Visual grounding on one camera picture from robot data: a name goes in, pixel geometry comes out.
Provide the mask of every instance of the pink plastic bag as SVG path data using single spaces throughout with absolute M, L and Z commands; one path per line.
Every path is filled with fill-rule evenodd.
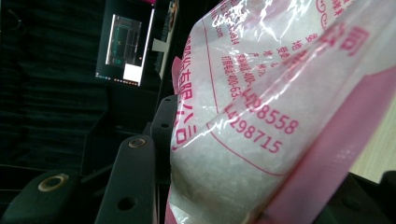
M 391 1 L 355 3 L 329 26 L 329 2 L 334 3 L 270 6 L 224 1 L 194 26 L 179 77 L 167 223 L 251 223 L 264 207 L 262 223 L 306 223 L 330 198 L 367 141 L 353 137 L 356 126 L 350 126 L 346 141 L 345 134 L 339 134 L 339 117 L 350 116 L 342 111 L 354 111 L 355 106 L 367 108 L 368 103 L 358 104 L 354 95 L 367 94 L 361 87 L 368 85 L 367 80 L 378 88 L 382 79 L 367 77 L 361 82 L 364 75 L 395 65 L 386 60 L 395 52 L 386 43 L 396 36 L 391 27 L 396 6 Z M 315 18 L 302 16 L 312 7 L 320 18 L 317 28 L 329 29 L 323 35 L 316 30 L 307 42 L 293 42 L 297 35 L 306 35 L 295 29 L 303 27 L 298 22 Z M 369 10 L 370 17 L 364 16 Z M 278 30 L 268 30 L 266 24 L 271 22 Z M 252 50 L 258 46 L 275 48 L 277 55 L 269 53 L 274 50 L 256 55 Z M 387 62 L 373 63 L 379 58 Z M 386 97 L 375 102 L 373 123 L 360 129 L 364 136 L 372 133 L 394 92 L 390 71 L 381 75 L 388 81 Z M 360 116 L 350 116 L 351 121 Z M 332 144 L 342 148 L 331 152 Z M 310 200 L 304 201 L 302 195 Z M 303 206 L 306 213 L 294 214 L 296 206 Z

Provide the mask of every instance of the clear plastic bag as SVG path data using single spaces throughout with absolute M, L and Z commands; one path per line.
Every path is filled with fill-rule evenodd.
M 373 64 L 395 4 L 357 2 L 330 25 L 349 4 L 223 1 L 195 24 L 171 146 L 177 223 L 255 221 L 364 75 L 395 64 Z

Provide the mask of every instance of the plastic bag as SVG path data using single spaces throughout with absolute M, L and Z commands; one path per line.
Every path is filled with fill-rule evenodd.
M 253 222 L 370 74 L 364 64 L 383 56 L 389 34 L 381 31 L 394 30 L 391 1 L 355 3 L 324 35 L 318 28 L 330 23 L 325 9 L 336 1 L 269 2 L 224 1 L 191 31 L 171 154 L 169 205 L 178 223 Z M 312 8 L 320 20 L 305 16 Z

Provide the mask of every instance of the light wood surface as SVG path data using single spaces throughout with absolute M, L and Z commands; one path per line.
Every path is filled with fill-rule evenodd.
M 350 172 L 378 183 L 388 170 L 396 170 L 396 95 L 388 113 Z

